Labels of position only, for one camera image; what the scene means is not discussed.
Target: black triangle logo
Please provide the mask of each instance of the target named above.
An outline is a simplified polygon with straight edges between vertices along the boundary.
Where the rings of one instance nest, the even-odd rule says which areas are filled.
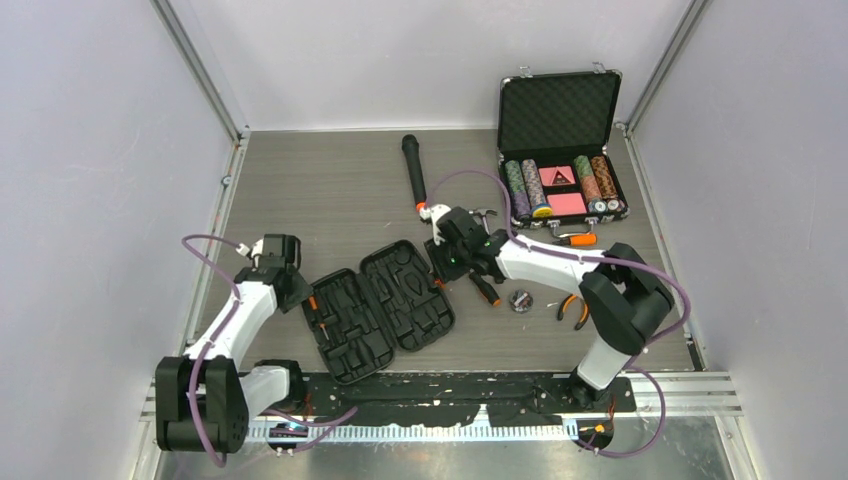
[[[557,169],[556,173],[554,173],[554,179],[551,182],[551,185],[558,187],[560,185],[571,185],[571,181],[560,171]]]

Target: open black tool case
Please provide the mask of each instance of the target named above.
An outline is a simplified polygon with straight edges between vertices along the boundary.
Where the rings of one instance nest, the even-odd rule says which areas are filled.
[[[395,346],[414,352],[433,343],[448,333],[455,318],[411,242],[374,252],[359,269],[318,280],[312,284],[315,293],[302,304],[321,358],[342,385],[389,366]]]
[[[574,159],[603,156],[624,207],[617,212],[591,213],[544,218],[511,219],[517,227],[605,223],[626,218],[629,204],[607,156],[615,105],[621,86],[616,71],[551,75],[523,75],[501,81],[498,120],[498,170],[508,184],[504,164],[533,159],[538,168],[568,166],[576,172]],[[544,187],[545,196],[560,193],[583,195],[575,185]]]

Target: orange pliers handle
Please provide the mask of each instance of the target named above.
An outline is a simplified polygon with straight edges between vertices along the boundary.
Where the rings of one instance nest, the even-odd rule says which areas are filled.
[[[560,322],[562,321],[562,319],[565,317],[565,310],[568,309],[568,305],[570,305],[571,302],[573,302],[576,298],[577,298],[577,295],[571,294],[571,295],[568,296],[568,298],[566,298],[565,300],[562,301],[562,303],[559,304],[559,310],[557,310],[557,320],[558,321],[560,321]],[[574,329],[580,330],[581,328],[583,328],[583,325],[586,325],[586,320],[588,320],[588,319],[589,319],[589,307],[586,306],[586,303],[583,303],[583,313],[580,314],[580,320],[577,320],[577,323],[574,325]]]

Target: gray wooden tabletop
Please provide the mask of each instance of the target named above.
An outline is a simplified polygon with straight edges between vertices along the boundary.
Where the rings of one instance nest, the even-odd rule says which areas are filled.
[[[406,133],[414,133],[421,144],[428,186],[460,169],[496,172],[494,130],[253,133],[225,236],[252,243],[265,233],[297,235],[303,242],[301,271],[310,282],[341,268],[355,270],[363,257],[400,239],[411,240],[426,256],[423,242],[432,233],[414,209],[400,152]],[[598,248],[628,243],[646,262],[662,267],[630,158],[617,132],[610,139],[609,155],[632,213],[621,222],[596,228]],[[485,177],[464,175],[435,195],[428,193],[440,203],[498,210],[501,216],[491,223],[502,225],[499,189]],[[550,239],[547,230],[529,236]],[[225,248],[219,262],[236,273],[245,260]],[[555,320],[556,306],[567,295],[562,291],[519,281],[497,286],[502,297],[516,288],[532,293],[533,309],[519,315],[506,306],[490,307],[467,279],[448,287],[456,313],[453,330],[419,352],[398,352],[389,370],[570,371],[596,336],[591,321],[581,331],[573,330],[580,310],[574,306],[563,322]],[[224,282],[213,281],[202,329],[214,319],[228,293]],[[271,358],[297,360],[305,371],[326,370],[299,309],[276,313],[265,323],[241,368]],[[637,364],[651,370],[692,369],[682,332],[657,342]]]

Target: white wall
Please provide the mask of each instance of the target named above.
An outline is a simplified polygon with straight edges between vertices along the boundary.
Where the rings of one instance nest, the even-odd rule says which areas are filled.
[[[713,2],[637,141],[765,478],[845,478],[848,4]]]
[[[126,477],[229,140],[147,0],[0,16],[0,477]]]
[[[493,126],[501,78],[624,73],[633,110],[688,1],[189,1],[254,130]]]

